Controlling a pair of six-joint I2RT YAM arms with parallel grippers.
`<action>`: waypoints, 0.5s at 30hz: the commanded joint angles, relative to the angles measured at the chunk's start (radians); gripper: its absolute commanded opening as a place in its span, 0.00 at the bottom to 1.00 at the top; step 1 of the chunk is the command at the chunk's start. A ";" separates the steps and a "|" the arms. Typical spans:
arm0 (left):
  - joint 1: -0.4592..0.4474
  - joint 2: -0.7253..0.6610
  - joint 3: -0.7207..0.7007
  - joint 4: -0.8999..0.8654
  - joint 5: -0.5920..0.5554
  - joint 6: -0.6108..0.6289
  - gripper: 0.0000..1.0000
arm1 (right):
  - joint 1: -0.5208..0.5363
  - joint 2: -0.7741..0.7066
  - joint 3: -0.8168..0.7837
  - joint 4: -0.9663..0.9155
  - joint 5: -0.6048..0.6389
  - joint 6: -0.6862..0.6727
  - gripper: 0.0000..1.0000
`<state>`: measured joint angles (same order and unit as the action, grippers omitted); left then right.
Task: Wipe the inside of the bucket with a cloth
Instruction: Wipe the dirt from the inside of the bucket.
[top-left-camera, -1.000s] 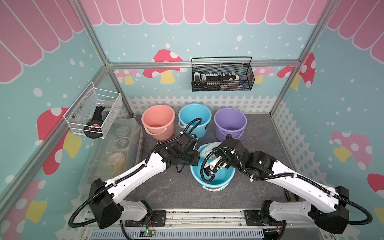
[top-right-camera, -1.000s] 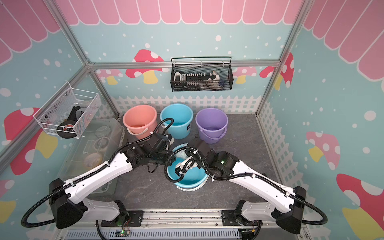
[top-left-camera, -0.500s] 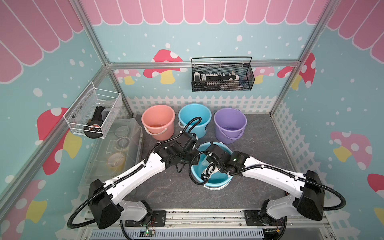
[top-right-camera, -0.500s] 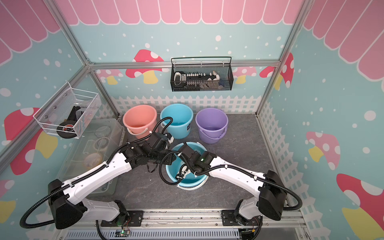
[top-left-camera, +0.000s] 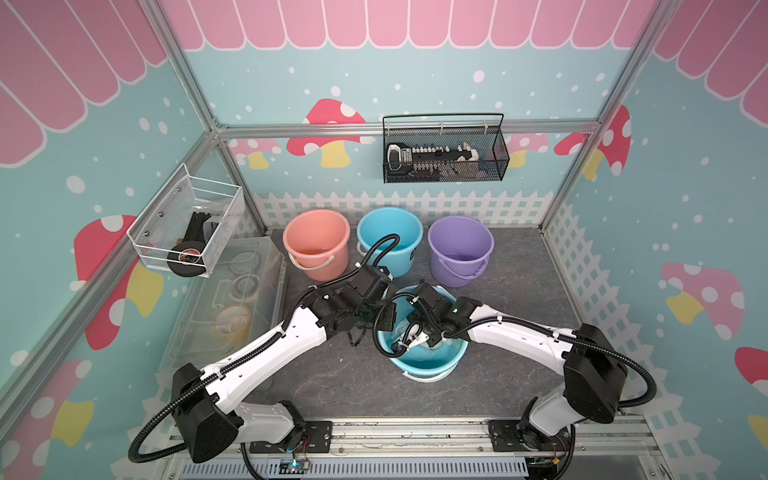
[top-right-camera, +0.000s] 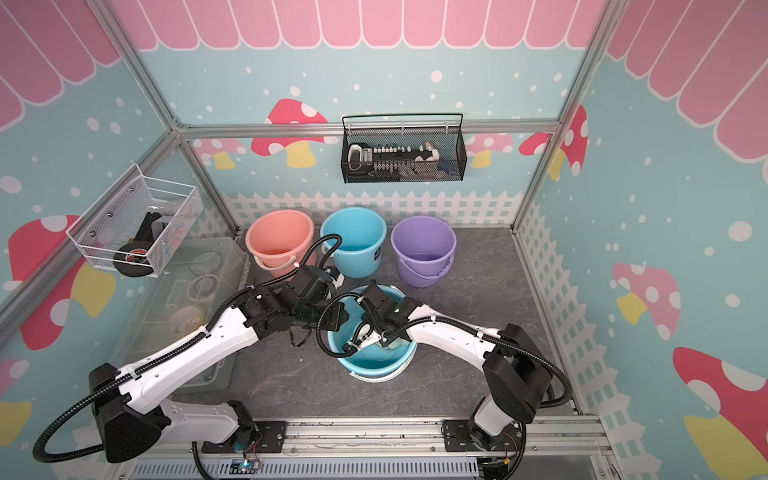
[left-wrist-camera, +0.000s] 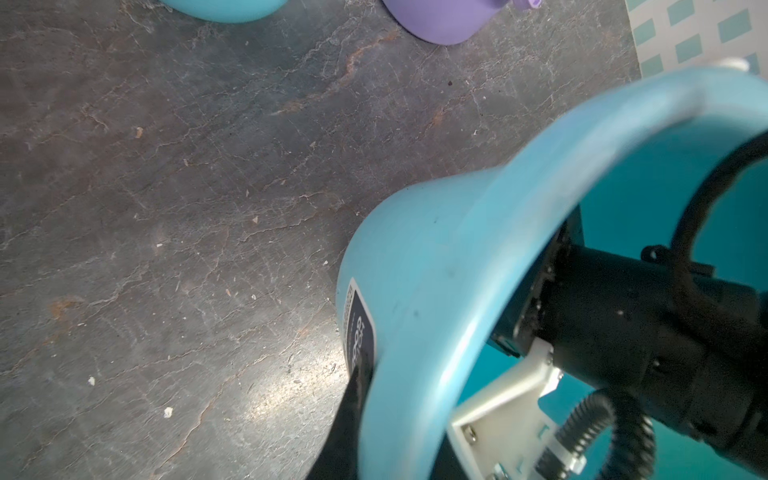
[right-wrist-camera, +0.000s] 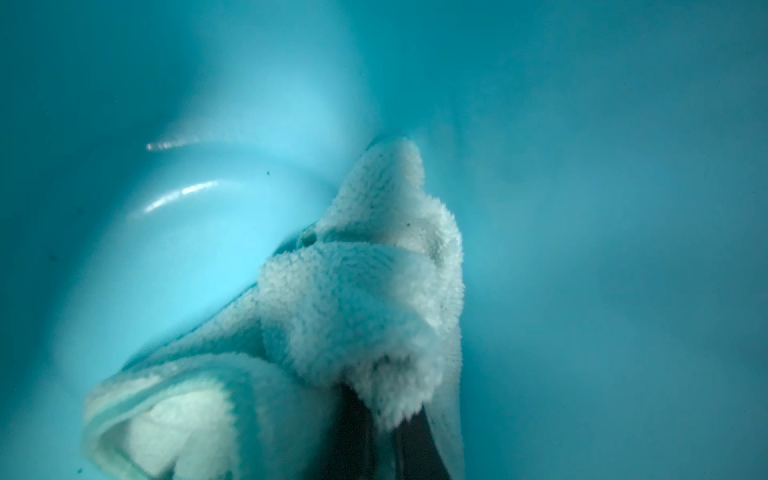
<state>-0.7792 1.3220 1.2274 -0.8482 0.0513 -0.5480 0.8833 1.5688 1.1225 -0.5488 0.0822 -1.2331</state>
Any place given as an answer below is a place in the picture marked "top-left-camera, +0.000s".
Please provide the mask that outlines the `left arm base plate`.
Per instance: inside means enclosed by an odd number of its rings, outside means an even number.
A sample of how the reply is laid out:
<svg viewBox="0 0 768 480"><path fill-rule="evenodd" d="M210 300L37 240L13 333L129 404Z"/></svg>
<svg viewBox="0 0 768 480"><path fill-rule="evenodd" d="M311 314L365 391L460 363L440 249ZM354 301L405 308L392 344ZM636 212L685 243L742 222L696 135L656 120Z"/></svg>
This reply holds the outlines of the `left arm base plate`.
<svg viewBox="0 0 768 480"><path fill-rule="evenodd" d="M294 427L284 440L278 443L252 442L251 454L267 453L329 453L333 433L332 421L307 421Z"/></svg>

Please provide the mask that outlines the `blue bucket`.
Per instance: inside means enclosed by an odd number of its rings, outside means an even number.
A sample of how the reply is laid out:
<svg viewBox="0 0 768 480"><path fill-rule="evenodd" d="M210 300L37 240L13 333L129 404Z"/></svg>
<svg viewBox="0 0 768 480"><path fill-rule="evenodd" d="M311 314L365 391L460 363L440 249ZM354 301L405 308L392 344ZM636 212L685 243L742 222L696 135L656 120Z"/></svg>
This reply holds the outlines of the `blue bucket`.
<svg viewBox="0 0 768 480"><path fill-rule="evenodd" d="M373 339L379 352L400 368L406 377L422 383L434 383L455 369L466 353L469 342L455 339L429 345L429 349L406 351L400 340L408 325L416 323L409 321L408 315L414 310L413 290L417 285L399 290L385 306L376 323ZM451 300L456 300L444 288L436 287Z"/></svg>
<svg viewBox="0 0 768 480"><path fill-rule="evenodd" d="M358 253L364 256L376 241L389 234L397 234L400 242L381 260L380 266L386 267L394 278L399 278L413 266L415 250L423 239L424 227L413 213L401 208L372 210L360 220L356 228Z"/></svg>

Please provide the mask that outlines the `pink plastic bucket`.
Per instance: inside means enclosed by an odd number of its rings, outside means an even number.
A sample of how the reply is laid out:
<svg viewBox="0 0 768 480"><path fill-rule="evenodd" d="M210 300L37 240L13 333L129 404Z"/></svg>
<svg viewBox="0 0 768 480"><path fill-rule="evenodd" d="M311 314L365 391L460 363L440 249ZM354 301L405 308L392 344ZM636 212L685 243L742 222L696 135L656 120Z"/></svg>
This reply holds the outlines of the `pink plastic bucket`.
<svg viewBox="0 0 768 480"><path fill-rule="evenodd" d="M350 233L349 222L341 213L317 209L295 217L282 239L291 263L310 279L323 283L345 273Z"/></svg>

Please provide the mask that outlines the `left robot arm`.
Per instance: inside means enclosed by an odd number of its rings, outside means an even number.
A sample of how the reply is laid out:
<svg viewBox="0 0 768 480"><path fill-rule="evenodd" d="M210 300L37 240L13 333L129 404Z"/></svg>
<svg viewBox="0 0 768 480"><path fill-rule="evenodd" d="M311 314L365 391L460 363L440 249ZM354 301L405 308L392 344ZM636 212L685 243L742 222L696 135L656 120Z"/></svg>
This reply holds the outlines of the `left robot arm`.
<svg viewBox="0 0 768 480"><path fill-rule="evenodd" d="M171 415L191 460L207 462L235 443L293 441L302 420L291 403L254 405L247 396L338 333L372 328L392 282L387 268L362 265L308 288L289 318L235 353L201 369L190 363L177 369Z"/></svg>

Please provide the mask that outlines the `purple bucket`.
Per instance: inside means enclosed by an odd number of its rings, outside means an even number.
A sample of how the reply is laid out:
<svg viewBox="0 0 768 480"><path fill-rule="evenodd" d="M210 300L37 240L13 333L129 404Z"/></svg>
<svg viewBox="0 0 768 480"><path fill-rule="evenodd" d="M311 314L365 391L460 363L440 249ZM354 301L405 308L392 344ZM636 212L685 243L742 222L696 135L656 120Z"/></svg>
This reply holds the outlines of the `purple bucket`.
<svg viewBox="0 0 768 480"><path fill-rule="evenodd" d="M460 288L478 279L487 269L495 240L479 220L448 216L433 223L427 232L430 271L438 284Z"/></svg>

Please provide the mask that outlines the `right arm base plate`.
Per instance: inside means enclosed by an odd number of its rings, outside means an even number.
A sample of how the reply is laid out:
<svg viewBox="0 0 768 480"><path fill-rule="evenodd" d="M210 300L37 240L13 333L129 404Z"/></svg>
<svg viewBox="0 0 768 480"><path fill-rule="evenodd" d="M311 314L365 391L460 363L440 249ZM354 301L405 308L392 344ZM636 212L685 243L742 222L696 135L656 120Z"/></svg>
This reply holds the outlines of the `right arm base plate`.
<svg viewBox="0 0 768 480"><path fill-rule="evenodd" d="M575 430L561 429L548 436L519 419L496 419L488 421L488 433L494 452L544 452L565 453L571 446Z"/></svg>

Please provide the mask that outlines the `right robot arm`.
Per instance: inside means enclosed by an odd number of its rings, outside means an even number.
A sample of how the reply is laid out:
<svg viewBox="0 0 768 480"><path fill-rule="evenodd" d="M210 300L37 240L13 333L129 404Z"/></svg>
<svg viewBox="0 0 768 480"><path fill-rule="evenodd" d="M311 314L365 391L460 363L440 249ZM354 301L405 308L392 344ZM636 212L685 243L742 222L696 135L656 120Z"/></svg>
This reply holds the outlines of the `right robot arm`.
<svg viewBox="0 0 768 480"><path fill-rule="evenodd" d="M524 356L562 377L562 383L526 406L515 426L517 441L540 450L562 431L584 420L610 424L619 410L627 367L613 357L600 329L557 328L505 314L478 300L450 300L420 283L411 305L425 332L438 339L492 345Z"/></svg>

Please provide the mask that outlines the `light green cloth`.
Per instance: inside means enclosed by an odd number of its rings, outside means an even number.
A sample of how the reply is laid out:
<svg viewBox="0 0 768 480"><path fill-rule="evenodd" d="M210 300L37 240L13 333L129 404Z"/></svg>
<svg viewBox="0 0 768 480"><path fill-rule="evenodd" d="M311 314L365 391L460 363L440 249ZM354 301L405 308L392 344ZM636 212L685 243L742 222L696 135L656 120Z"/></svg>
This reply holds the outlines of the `light green cloth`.
<svg viewBox="0 0 768 480"><path fill-rule="evenodd" d="M429 349L430 346L428 344L429 336L421 333L418 336L414 336L410 338L409 340L405 341L403 345L406 347L406 351L414 351L415 349Z"/></svg>

